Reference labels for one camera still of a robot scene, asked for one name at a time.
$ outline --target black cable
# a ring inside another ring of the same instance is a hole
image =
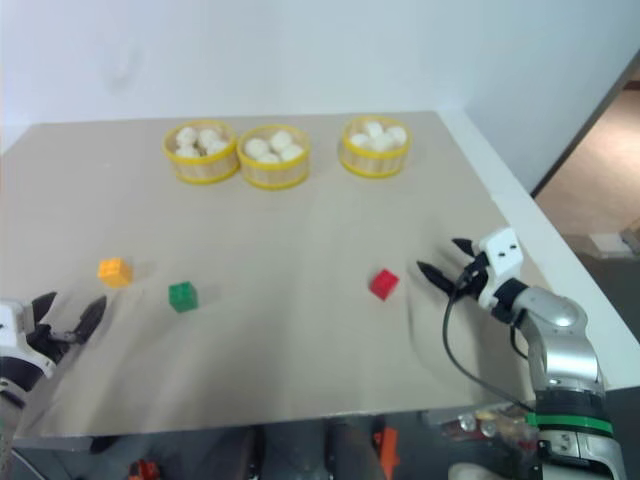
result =
[[[444,311],[444,318],[442,319],[442,343],[444,344],[444,349],[447,352],[447,355],[449,356],[449,360],[451,360],[451,363],[453,363],[456,368],[458,370],[460,370],[460,372],[465,375],[467,378],[469,378],[470,380],[473,380],[474,382],[476,382],[478,385],[480,385],[481,387],[483,387],[485,390],[490,391],[491,393],[493,393],[494,395],[501,397],[517,406],[519,406],[520,408],[527,410],[529,412],[533,412],[534,409],[531,408],[529,405],[521,402],[520,400],[518,400],[516,397],[514,397],[513,395],[502,391],[501,389],[499,389],[498,387],[495,387],[493,385],[491,385],[490,383],[485,382],[484,380],[481,380],[480,378],[476,377],[475,375],[473,375],[471,372],[469,372],[466,368],[464,368],[460,362],[458,362],[458,360],[456,359],[456,357],[453,355],[453,352],[451,351],[451,347],[449,346],[449,318],[451,317],[451,310],[453,309],[453,304],[455,303],[455,298],[458,294],[458,291],[462,288],[462,285],[465,283],[465,281],[467,280],[467,277],[470,276],[470,272],[467,269],[465,269],[464,272],[462,272],[462,274],[460,274],[460,276],[458,277],[458,279],[456,280],[456,283],[453,287],[453,292],[451,292],[451,295],[449,295],[449,302],[447,302],[447,309]]]
[[[514,352],[516,352],[520,357],[524,358],[525,360],[529,359],[529,357],[527,357],[516,344],[516,327],[514,327],[513,325],[509,327],[509,341],[511,342],[511,348],[513,348]]]

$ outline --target white wall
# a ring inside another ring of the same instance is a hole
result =
[[[640,45],[639,16],[634,0],[4,0],[4,122],[465,107],[531,188]]]

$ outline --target red cube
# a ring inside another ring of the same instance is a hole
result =
[[[371,285],[369,285],[369,290],[381,300],[386,300],[397,284],[398,277],[389,270],[384,269],[373,279]]]

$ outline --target toy block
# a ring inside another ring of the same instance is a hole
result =
[[[176,312],[198,308],[198,292],[191,282],[177,283],[169,287],[169,303]]]
[[[386,300],[387,297],[393,292],[398,284],[398,277],[396,277],[389,270],[382,270],[369,285],[369,290],[381,300]]]
[[[100,262],[98,278],[112,288],[126,287],[133,279],[133,270],[123,259],[110,258]]]

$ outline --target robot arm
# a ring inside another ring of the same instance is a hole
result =
[[[598,359],[586,336],[584,310],[518,279],[523,256],[513,230],[499,230],[475,244],[461,239],[454,243],[474,258],[460,288],[432,265],[418,266],[429,281],[455,297],[452,301],[464,295],[476,298],[527,341],[536,395],[535,412],[527,420],[540,429],[539,478],[626,480],[620,446],[605,411]]]

